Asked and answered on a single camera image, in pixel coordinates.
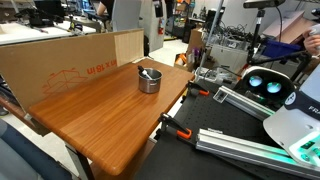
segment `chair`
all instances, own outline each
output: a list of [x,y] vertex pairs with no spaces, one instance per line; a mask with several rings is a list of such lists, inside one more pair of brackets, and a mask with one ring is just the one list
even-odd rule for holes
[[74,179],[52,157],[0,119],[0,179]]
[[115,0],[112,11],[113,32],[139,27],[142,0]]

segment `wooden table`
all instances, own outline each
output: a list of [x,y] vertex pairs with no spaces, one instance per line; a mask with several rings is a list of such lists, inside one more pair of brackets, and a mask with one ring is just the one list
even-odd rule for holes
[[[138,89],[137,66],[163,74],[160,91]],[[143,60],[49,97],[29,113],[77,151],[112,175],[120,174],[168,112],[194,75],[162,63]]]

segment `person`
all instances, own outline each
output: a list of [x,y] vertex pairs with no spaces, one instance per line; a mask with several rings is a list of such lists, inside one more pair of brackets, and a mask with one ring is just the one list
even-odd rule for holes
[[107,12],[111,18],[114,0],[101,0],[97,9],[97,15],[101,16],[107,9]]
[[307,29],[302,34],[304,37],[303,45],[306,51],[313,56],[311,62],[303,71],[305,74],[310,74],[320,63],[319,57],[316,57],[320,55],[320,50],[317,49],[320,46],[320,35],[309,35],[310,31],[311,29]]

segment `blue led eye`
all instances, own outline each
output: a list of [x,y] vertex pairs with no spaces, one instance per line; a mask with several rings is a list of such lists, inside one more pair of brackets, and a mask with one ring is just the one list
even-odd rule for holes
[[267,85],[267,90],[269,93],[277,93],[281,90],[281,84],[276,82],[270,82]]
[[251,76],[249,79],[249,83],[253,87],[257,87],[262,83],[262,78],[259,76]]

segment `cardboard box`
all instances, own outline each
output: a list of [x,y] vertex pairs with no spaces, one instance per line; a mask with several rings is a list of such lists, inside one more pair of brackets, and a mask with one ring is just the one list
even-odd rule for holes
[[187,49],[187,56],[192,52],[193,48],[204,48],[205,44],[202,41],[202,29],[192,29],[189,45]]
[[[295,44],[302,38],[301,34],[315,24],[315,22],[305,19],[303,14],[304,11],[286,12],[283,18],[281,42]],[[280,35],[280,19],[274,21],[263,31],[263,34],[275,37],[278,41]]]
[[186,7],[187,5],[185,3],[182,3],[182,4],[178,3],[176,7],[176,11],[185,11]]
[[143,57],[143,31],[0,46],[0,74],[22,109]]
[[186,53],[177,54],[173,66],[175,68],[179,68],[179,69],[189,71],[189,72],[192,72],[192,69],[193,69],[192,68],[193,64],[189,64],[187,62]]

